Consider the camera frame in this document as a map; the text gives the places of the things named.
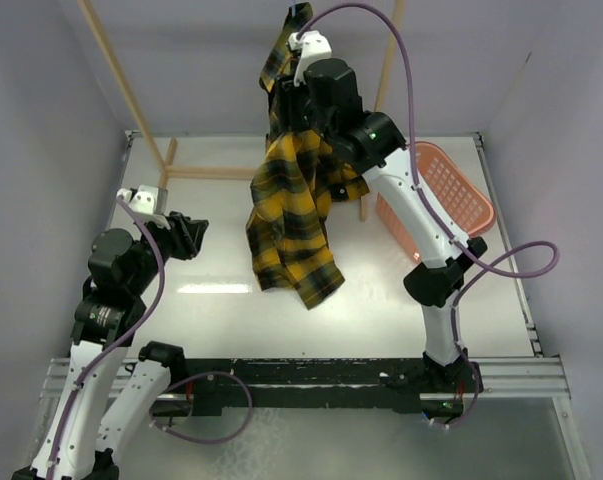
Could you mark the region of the yellow black plaid shirt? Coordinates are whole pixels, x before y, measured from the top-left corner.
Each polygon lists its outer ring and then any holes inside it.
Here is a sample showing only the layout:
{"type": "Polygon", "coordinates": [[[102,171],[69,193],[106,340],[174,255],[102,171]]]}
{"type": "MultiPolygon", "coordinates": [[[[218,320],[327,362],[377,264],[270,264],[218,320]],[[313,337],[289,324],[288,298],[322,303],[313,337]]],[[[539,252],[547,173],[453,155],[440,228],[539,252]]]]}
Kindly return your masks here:
{"type": "Polygon", "coordinates": [[[314,15],[308,2],[290,8],[260,73],[268,96],[265,159],[250,183],[253,207],[246,224],[252,269],[262,290],[290,289],[307,309],[320,305],[345,278],[329,249],[326,221],[335,202],[355,201],[368,185],[311,130],[282,131],[275,82],[293,71],[288,37],[314,15]]]}

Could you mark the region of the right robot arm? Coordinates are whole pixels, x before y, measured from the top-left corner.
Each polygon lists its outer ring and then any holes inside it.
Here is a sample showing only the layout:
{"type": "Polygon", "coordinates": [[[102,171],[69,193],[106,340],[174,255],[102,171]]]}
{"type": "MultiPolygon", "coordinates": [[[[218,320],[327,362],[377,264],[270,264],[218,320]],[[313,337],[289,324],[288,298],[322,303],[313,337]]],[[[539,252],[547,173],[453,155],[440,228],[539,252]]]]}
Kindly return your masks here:
{"type": "Polygon", "coordinates": [[[461,243],[456,246],[433,219],[422,201],[437,199],[416,180],[414,156],[405,137],[389,116],[364,109],[356,74],[345,61],[331,58],[294,65],[294,74],[275,84],[282,126],[316,133],[338,159],[383,196],[412,236],[421,261],[403,283],[422,308],[427,383],[437,391],[448,391],[461,379],[464,354],[458,322],[451,316],[453,298],[464,284],[470,257],[483,255],[487,245],[450,221],[461,243]]]}

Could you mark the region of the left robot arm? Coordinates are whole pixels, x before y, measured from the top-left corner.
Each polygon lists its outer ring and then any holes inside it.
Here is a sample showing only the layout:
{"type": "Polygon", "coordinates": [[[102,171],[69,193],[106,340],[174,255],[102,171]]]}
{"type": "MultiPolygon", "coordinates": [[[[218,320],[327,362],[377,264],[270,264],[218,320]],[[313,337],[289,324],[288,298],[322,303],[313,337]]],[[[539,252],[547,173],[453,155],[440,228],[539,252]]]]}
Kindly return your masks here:
{"type": "Polygon", "coordinates": [[[152,281],[165,281],[168,260],[198,255],[208,226],[172,212],[141,223],[139,239],[115,228],[93,240],[54,418],[31,464],[13,478],[118,478],[124,450],[155,399],[179,390],[187,378],[183,349],[152,341],[121,393],[110,397],[135,332],[157,306],[142,296],[152,281]]]}

